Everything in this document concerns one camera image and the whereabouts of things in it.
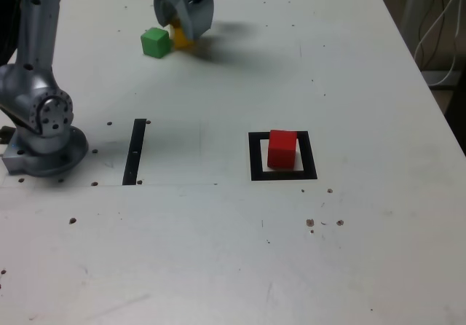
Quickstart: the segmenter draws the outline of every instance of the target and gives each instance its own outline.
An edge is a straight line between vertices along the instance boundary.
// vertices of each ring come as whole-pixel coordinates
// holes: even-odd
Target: green cube
[[[168,31],[161,28],[151,28],[141,35],[143,52],[154,58],[162,58],[172,49]]]

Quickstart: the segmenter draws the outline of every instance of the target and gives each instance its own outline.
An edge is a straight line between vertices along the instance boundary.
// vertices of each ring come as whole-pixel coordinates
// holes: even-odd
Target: white table
[[[466,323],[465,157],[382,0],[215,2],[204,59],[157,60],[152,0],[62,0],[98,153],[63,183],[0,166],[0,324]],[[251,182],[273,128],[309,132],[318,180]]]

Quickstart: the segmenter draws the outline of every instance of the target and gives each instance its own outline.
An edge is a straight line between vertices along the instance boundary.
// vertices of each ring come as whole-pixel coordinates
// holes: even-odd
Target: cable
[[[416,60],[417,53],[419,52],[419,48],[421,47],[422,42],[429,36],[430,32],[434,29],[435,25],[437,25],[438,21],[445,15],[446,11],[450,8],[451,4],[453,3],[454,0],[450,0],[448,4],[446,5],[445,9],[442,11],[442,13],[438,16],[437,20],[430,26],[429,30],[424,34],[422,37],[421,41],[419,41],[416,51],[414,52],[414,60]]]
[[[449,76],[451,75],[451,72],[453,71],[454,69],[454,65],[455,63],[457,62],[457,54],[458,54],[458,50],[457,50],[457,38],[458,38],[458,34],[459,34],[459,24],[461,23],[461,7],[463,5],[463,0],[459,0],[459,4],[458,4],[458,19],[457,19],[457,31],[455,32],[454,34],[454,40],[453,40],[453,46],[454,46],[454,56],[453,56],[453,61],[451,62],[451,68],[449,70],[449,72],[445,75],[444,78],[442,78],[441,81],[437,82],[437,83],[434,83],[432,85],[429,85],[429,87],[434,87],[434,86],[438,86],[438,85],[441,85],[446,79],[449,78]]]
[[[441,1],[442,1],[442,10],[445,10],[445,0],[441,0]],[[443,24],[445,24],[445,15],[442,17],[442,23],[440,24],[440,30],[438,31],[438,35],[437,35],[437,42],[435,43],[435,48],[432,52],[432,55],[430,56],[426,64],[421,67],[421,70],[425,70],[429,66],[429,64],[432,62],[435,55],[437,54],[438,45],[440,44],[442,33],[443,33]]]
[[[426,11],[424,17],[422,18],[421,20],[421,23],[419,24],[419,28],[417,30],[417,39],[419,41],[421,41],[421,31],[422,31],[422,26],[424,25],[424,22],[425,20],[427,19],[427,17],[429,16],[429,13],[432,11],[433,7],[434,7],[434,4],[435,4],[435,0],[432,0],[430,2],[430,6],[429,6],[429,9]],[[425,52],[424,52],[424,47],[422,46],[421,44],[421,53],[422,53],[422,59],[421,59],[421,64],[419,65],[419,67],[421,68],[422,70],[422,67],[424,65],[424,56],[425,56]]]

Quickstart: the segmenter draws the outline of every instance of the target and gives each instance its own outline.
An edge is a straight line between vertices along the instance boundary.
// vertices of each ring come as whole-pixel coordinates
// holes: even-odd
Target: white cable
[[[450,2],[446,5],[445,9],[443,12],[438,16],[437,20],[430,26],[429,30],[425,33],[425,35],[422,37],[421,41],[419,41],[416,51],[414,52],[414,61],[416,61],[417,58],[417,53],[419,52],[419,48],[421,47],[421,44],[424,42],[424,40],[429,36],[430,32],[434,29],[434,27],[437,25],[438,21],[445,15],[446,11],[449,9],[451,3],[453,3],[454,0],[450,0]]]
[[[451,72],[453,71],[454,69],[454,65],[455,63],[457,62],[457,54],[458,54],[458,51],[457,51],[457,38],[458,38],[458,34],[459,34],[459,24],[461,22],[461,7],[463,5],[463,0],[459,0],[459,4],[458,4],[458,19],[457,19],[457,31],[455,32],[454,34],[454,41],[453,41],[453,44],[454,44],[454,56],[453,56],[453,61],[451,62],[451,68],[449,70],[449,72],[445,75],[444,78],[442,78],[442,80],[440,80],[439,82],[437,83],[434,83],[434,84],[431,84],[429,85],[429,87],[434,87],[434,86],[438,86],[438,85],[441,85],[446,79],[448,79],[451,75]]]

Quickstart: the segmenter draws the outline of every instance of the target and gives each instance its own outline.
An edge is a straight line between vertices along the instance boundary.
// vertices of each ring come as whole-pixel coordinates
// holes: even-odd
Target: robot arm
[[[154,0],[159,23],[179,19],[189,39],[212,23],[213,0]],[[52,176],[77,165],[88,145],[73,102],[52,72],[60,0],[22,0],[15,64],[0,67],[0,109],[16,126],[2,160],[10,173]]]
[[[161,26],[179,19],[190,40],[200,38],[212,25],[213,0],[154,0],[154,10]]]

